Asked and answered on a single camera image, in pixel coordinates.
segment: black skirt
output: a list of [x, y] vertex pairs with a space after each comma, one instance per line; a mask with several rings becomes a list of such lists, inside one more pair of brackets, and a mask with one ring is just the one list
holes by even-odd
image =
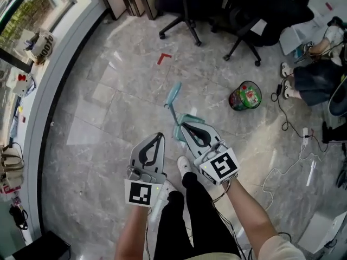
[[294, 87], [308, 106], [329, 100], [340, 83], [343, 68], [331, 60], [320, 60], [294, 68]]

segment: black office chair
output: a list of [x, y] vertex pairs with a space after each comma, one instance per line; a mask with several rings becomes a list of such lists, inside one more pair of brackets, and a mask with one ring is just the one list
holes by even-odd
[[195, 27], [195, 20], [206, 20], [209, 12], [209, 0], [156, 0], [156, 9], [159, 12], [178, 14], [178, 17], [159, 32], [160, 39], [166, 38], [165, 32], [180, 22], [185, 22], [192, 33], [195, 44], [201, 45]]
[[[309, 0], [240, 0], [239, 5], [231, 4], [229, 26], [215, 24], [211, 29], [214, 33], [222, 29], [239, 37], [229, 54], [223, 57], [224, 60], [228, 61], [240, 42], [244, 41], [256, 57], [255, 65], [260, 66], [261, 58], [255, 46], [273, 46], [278, 43], [286, 27], [312, 20], [314, 14], [307, 7], [308, 2]], [[267, 24], [260, 36], [251, 31], [251, 28], [261, 19]]]

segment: wire mesh trash bin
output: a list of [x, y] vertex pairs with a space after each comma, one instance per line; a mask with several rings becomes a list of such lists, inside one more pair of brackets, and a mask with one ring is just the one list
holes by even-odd
[[261, 90], [252, 81], [245, 81], [230, 94], [229, 104], [235, 111], [256, 109], [261, 102]]

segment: marble floor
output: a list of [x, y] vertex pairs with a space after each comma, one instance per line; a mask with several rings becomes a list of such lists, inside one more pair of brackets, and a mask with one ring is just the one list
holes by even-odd
[[[279, 45], [259, 48], [261, 67], [241, 44], [230, 61], [222, 56], [236, 41], [227, 33], [212, 34], [209, 26], [197, 23], [203, 42], [194, 41], [184, 24], [160, 40], [158, 32], [174, 19], [165, 15], [155, 21], [146, 16], [124, 14], [111, 24], [102, 23], [81, 52], [59, 99], [47, 139], [42, 181], [43, 221], [72, 245], [77, 260], [112, 259], [120, 230], [130, 207], [124, 203], [124, 178], [131, 149], [141, 139], [162, 132], [166, 138], [165, 172], [184, 192], [176, 159], [189, 155], [187, 147], [172, 137], [174, 121], [163, 107], [171, 86], [183, 86], [175, 102], [179, 113], [196, 113], [213, 125], [233, 148], [240, 162], [239, 180], [255, 199], [268, 209], [278, 231], [292, 235], [296, 243], [318, 207], [334, 204], [347, 210], [345, 191], [335, 188], [342, 165], [339, 145], [326, 153], [309, 140], [302, 153], [308, 157], [294, 165], [301, 147], [293, 130], [282, 131], [285, 121], [271, 93], [280, 82], [279, 65], [285, 60]], [[161, 53], [166, 57], [157, 62]], [[228, 104], [229, 94], [245, 80], [254, 81], [262, 91], [262, 103], [255, 110], [236, 112]], [[339, 121], [327, 114], [326, 104], [308, 108], [299, 100], [280, 100], [289, 120], [301, 132], [313, 129], [320, 139], [323, 120]], [[320, 157], [311, 184], [306, 187], [312, 159]], [[201, 182], [217, 197], [219, 187], [203, 177]], [[241, 228], [226, 197], [217, 207]], [[189, 215], [184, 217], [189, 227]], [[150, 217], [149, 248], [153, 256], [159, 217]], [[314, 259], [308, 252], [307, 258]]]

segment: teal plastic object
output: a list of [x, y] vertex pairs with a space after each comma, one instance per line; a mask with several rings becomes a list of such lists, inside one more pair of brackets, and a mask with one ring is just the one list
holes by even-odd
[[176, 99], [179, 90], [181, 89], [182, 83], [176, 83], [174, 84], [174, 86], [172, 87], [172, 89], [170, 90], [170, 93], [168, 95], [168, 98], [166, 99], [166, 103], [164, 105], [164, 107], [168, 107], [173, 119], [175, 120], [175, 127], [173, 128], [173, 136], [175, 137], [176, 140], [179, 141], [185, 141], [185, 137], [181, 131], [181, 124], [184, 122], [198, 122], [201, 124], [204, 124], [205, 121], [203, 119], [200, 119], [194, 115], [190, 115], [190, 114], [180, 114], [177, 118], [176, 113], [175, 113], [175, 109], [173, 106], [173, 102]]

